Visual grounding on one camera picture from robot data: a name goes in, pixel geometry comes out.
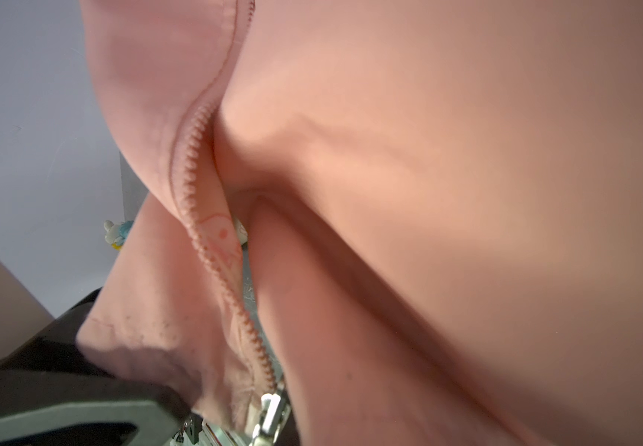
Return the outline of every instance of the black object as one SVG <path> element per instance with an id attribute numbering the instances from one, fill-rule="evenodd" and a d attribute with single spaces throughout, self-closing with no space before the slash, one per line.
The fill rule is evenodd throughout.
<path id="1" fill-rule="evenodd" d="M 0 361 L 0 446 L 160 446 L 190 414 L 172 389 L 113 378 L 76 349 L 98 291 Z"/>

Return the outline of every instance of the zipper teeth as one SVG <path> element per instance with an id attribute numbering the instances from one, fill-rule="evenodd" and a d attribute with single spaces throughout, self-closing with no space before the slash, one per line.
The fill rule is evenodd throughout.
<path id="1" fill-rule="evenodd" d="M 188 234 L 192 238 L 192 243 L 200 259 L 210 266 L 210 270 L 217 277 L 220 283 L 224 286 L 223 299 L 230 305 L 235 316 L 241 319 L 241 329 L 247 334 L 247 338 L 251 340 L 252 347 L 256 353 L 256 358 L 260 362 L 263 372 L 263 378 L 266 384 L 266 390 L 273 390 L 276 387 L 276 379 L 274 378 L 274 369 L 272 368 L 272 361 L 270 360 L 269 353 L 262 343 L 262 337 L 259 331 L 254 326 L 249 312 L 244 307 L 241 298 L 235 295 L 230 286 L 227 278 L 222 274 L 221 268 L 217 259 L 210 252 L 209 248 L 204 245 L 203 237 L 197 230 L 201 223 L 199 211 L 197 210 L 197 200 L 195 193 L 197 188 L 195 186 L 195 179 L 197 177 L 197 158 L 200 155 L 200 148 L 204 140 L 205 130 L 210 123 L 213 109 L 210 104 L 206 104 L 198 109 L 192 119 L 192 130 L 189 133 L 186 149 L 185 149 L 185 171 L 183 178 L 185 183 L 183 186 L 184 199 L 182 200 L 181 214 Z"/>

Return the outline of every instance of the zipper pull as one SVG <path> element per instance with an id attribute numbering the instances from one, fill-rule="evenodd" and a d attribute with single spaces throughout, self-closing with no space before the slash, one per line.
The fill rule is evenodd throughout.
<path id="1" fill-rule="evenodd" d="M 291 414 L 291 404 L 286 393 L 284 377 L 282 377 L 274 393 L 265 393 L 262 396 L 259 423 L 254 427 L 249 446 L 273 446 L 289 419 L 289 414 Z"/>

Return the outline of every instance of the metal zipper slider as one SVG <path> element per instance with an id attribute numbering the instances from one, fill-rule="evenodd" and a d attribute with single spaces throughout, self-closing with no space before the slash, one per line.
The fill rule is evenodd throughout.
<path id="1" fill-rule="evenodd" d="M 289 404 L 284 377 L 282 377 L 274 393 L 265 393 L 262 396 L 259 423 L 254 427 L 249 446 L 273 446 L 290 413 L 291 404 Z"/>

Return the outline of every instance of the wall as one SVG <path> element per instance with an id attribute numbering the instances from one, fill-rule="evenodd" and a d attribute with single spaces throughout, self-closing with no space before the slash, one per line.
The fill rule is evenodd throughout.
<path id="1" fill-rule="evenodd" d="M 122 220 L 119 154 L 75 0 L 0 0 L 0 261 L 58 316 L 101 286 Z"/>

